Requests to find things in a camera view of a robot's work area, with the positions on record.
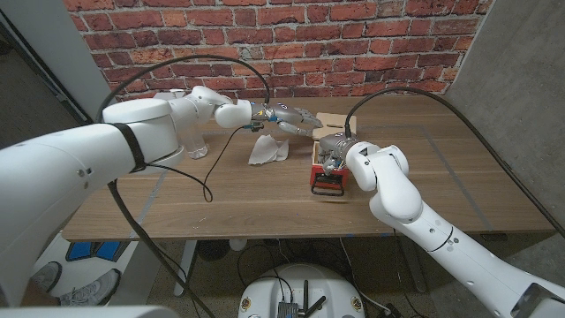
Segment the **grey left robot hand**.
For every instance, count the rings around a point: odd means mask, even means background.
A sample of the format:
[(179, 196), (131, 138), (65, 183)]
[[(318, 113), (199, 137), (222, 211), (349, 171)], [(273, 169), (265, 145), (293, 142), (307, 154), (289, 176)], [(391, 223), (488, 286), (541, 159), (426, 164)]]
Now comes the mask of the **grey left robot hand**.
[(313, 136), (314, 129), (323, 127), (321, 121), (310, 111), (292, 108), (283, 103), (253, 103), (251, 122), (259, 127), (262, 127), (262, 122), (274, 122), (286, 133), (307, 137)]

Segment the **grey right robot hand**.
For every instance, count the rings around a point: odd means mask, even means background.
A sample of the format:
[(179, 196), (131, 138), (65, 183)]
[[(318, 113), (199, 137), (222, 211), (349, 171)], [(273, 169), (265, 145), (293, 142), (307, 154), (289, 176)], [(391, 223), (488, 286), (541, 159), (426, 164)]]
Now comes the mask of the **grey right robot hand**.
[(344, 132), (329, 134), (319, 140), (318, 159), (326, 175), (345, 165), (345, 158), (350, 148), (358, 143), (355, 134), (347, 137)]

